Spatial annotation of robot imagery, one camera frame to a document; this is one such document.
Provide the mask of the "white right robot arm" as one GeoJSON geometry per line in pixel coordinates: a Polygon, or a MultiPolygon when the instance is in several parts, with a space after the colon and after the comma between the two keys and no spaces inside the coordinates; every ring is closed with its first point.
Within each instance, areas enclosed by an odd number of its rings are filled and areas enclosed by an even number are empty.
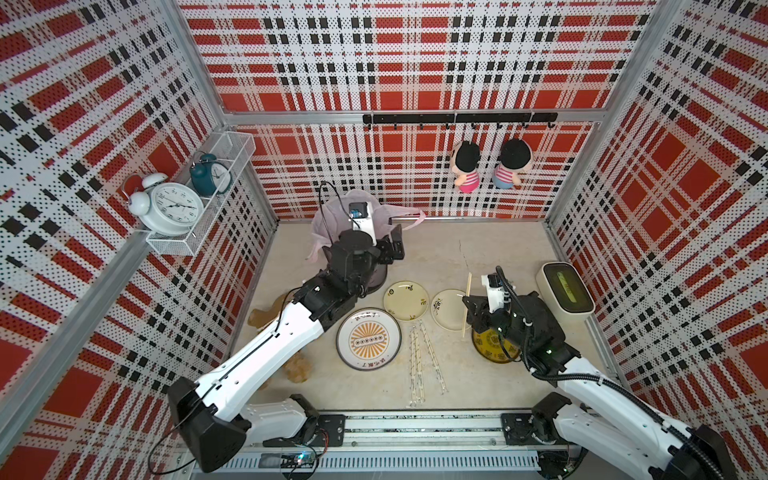
{"type": "Polygon", "coordinates": [[[462,302],[474,332],[518,348],[526,370],[555,387],[532,409],[541,441],[578,445],[633,479],[736,478],[719,433],[690,427],[610,380],[566,342],[537,293],[471,295],[462,302]]]}

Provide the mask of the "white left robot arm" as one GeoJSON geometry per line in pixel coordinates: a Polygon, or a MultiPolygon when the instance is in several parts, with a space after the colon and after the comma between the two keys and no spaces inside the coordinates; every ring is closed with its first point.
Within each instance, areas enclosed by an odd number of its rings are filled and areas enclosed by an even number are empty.
{"type": "Polygon", "coordinates": [[[257,406],[249,401],[367,295],[378,267],[404,259],[402,228],[395,226],[379,240],[348,229],[325,252],[326,268],[299,286],[260,334],[199,379],[180,377],[168,388],[172,430],[202,472],[218,470],[250,443],[303,446],[320,433],[319,413],[300,394],[257,406]]]}

